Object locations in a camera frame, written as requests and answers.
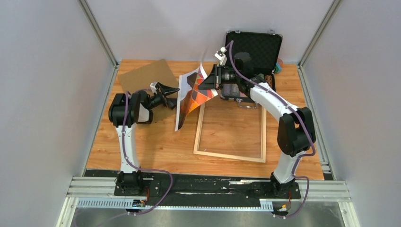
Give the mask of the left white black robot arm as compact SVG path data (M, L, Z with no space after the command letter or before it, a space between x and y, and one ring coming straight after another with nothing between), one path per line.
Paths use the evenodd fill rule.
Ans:
M108 118L117 132L120 145L121 167L116 182L117 189L133 195L144 192L145 183L136 151L136 128L139 124L151 124L153 109L158 106L173 110L177 106L177 99L170 96L179 91L178 87L153 82L150 88L133 93L125 91L114 96Z

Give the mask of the blue orange chip stack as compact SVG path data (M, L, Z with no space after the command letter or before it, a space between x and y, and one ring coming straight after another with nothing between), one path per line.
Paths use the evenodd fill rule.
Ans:
M272 75L266 75L266 76L265 76L265 80L266 80L268 83L273 83L273 76L272 76Z

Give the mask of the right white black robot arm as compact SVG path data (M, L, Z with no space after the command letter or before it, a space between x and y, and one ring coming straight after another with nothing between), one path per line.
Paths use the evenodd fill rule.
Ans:
M256 73L247 52L226 56L223 47L215 53L219 60L212 72L199 85L200 90L222 89L225 84L236 84L241 93L266 109L278 122L277 143L281 150L279 162L270 177L270 191L283 197L295 182L295 172L303 157L316 153L315 128L309 108L299 108L274 91L265 75Z

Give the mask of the brown cardboard backing board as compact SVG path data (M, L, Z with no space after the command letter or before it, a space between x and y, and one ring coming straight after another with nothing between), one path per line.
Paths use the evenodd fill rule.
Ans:
M153 82L159 82L168 87L178 87L178 81L170 69L167 61L140 61L140 65L119 75L118 81L123 92L133 94L136 91L145 91L150 96L154 95L151 90Z

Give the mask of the colourful balloon photo print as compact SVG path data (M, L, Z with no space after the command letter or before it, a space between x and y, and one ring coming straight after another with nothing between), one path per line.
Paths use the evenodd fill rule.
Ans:
M207 76L202 63L197 69L179 76L175 131L183 127L189 113L218 95L215 89L199 89Z

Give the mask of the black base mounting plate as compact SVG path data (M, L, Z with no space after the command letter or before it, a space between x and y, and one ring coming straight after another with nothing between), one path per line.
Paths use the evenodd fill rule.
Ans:
M114 182L115 196L143 197L147 205L256 208L261 199L301 198L298 183L280 187L269 178L143 172L140 176L120 173Z

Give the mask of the black poker chip case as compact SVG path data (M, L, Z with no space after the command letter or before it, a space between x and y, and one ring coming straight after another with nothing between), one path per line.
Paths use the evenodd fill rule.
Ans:
M234 42L233 60L242 60L235 65L237 69L247 77L272 75L273 83L268 84L273 90L276 90L274 70L282 40L282 35L274 33L228 31L226 35L226 44Z

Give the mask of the aluminium front rail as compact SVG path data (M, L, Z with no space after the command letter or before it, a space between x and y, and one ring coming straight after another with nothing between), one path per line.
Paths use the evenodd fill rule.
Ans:
M73 177L67 197L89 198L143 198L144 194L134 194L116 188L116 177ZM169 194L218 195L242 194L247 198L267 201L333 201L350 202L351 196L344 181L298 180L286 192L274 195L269 179L233 178L199 175L176 175Z

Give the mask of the colourful objects behind case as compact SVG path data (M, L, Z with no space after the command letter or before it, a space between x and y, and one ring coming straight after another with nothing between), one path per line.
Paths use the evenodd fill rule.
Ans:
M283 64L284 64L284 63L283 63L283 60L280 59L280 58L278 58L278 59L277 59L277 62L276 62L275 70L274 70L274 73L275 73L275 74L280 73L280 72L282 71L282 65L283 65Z

